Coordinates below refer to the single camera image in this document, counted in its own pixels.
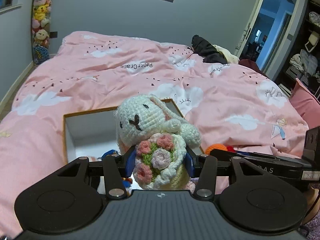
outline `black jacket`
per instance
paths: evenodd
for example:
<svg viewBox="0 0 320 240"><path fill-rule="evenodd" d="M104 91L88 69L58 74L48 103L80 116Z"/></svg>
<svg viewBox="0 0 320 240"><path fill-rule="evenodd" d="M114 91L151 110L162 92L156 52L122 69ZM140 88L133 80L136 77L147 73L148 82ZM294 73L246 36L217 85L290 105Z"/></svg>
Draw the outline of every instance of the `black jacket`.
<svg viewBox="0 0 320 240"><path fill-rule="evenodd" d="M214 46L212 46L204 38L199 37L199 35L192 37L192 47L195 54L204 57L204 63L228 63L226 59L219 54Z"/></svg>

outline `black circular cover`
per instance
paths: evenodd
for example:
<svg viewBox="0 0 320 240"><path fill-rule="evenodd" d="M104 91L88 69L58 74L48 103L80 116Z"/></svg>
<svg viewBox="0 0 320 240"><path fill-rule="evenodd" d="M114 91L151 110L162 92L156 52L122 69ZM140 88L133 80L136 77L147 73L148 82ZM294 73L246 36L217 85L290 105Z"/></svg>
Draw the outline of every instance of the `black circular cover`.
<svg viewBox="0 0 320 240"><path fill-rule="evenodd" d="M297 228L306 212L302 193L273 176L246 176L220 195L222 213L232 223L260 234Z"/></svg>
<svg viewBox="0 0 320 240"><path fill-rule="evenodd" d="M102 199L84 182L56 176L23 191L14 209L24 230L59 234L92 222L102 209Z"/></svg>

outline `pink cushion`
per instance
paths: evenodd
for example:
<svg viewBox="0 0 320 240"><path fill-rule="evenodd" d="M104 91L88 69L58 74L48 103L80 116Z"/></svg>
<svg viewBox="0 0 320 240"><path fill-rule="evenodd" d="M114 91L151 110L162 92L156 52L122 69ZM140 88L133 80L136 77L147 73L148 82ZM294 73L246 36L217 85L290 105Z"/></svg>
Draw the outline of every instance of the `pink cushion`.
<svg viewBox="0 0 320 240"><path fill-rule="evenodd" d="M289 99L291 105L297 110L309 129L320 126L320 103L316 97L296 79L296 86Z"/></svg>

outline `white crosshair logo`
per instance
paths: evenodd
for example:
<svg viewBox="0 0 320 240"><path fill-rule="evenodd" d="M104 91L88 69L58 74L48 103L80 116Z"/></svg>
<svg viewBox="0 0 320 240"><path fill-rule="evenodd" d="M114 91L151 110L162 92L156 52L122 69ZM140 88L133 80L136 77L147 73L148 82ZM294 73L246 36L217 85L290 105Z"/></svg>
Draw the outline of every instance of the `white crosshair logo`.
<svg viewBox="0 0 320 240"><path fill-rule="evenodd" d="M163 197L165 197L165 196L166 196L166 194L164 194L164 193L162 193L162 192L157 194L157 197L159 197L159 198L163 198Z"/></svg>

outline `doorway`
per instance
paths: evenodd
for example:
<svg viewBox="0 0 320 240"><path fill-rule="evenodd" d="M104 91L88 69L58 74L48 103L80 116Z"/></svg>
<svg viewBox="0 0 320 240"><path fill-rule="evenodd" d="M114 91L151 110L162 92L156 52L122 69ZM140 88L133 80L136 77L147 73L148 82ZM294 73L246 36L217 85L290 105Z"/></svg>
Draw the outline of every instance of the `doorway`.
<svg viewBox="0 0 320 240"><path fill-rule="evenodd" d="M284 38L297 0L263 0L240 59L266 72Z"/></svg>

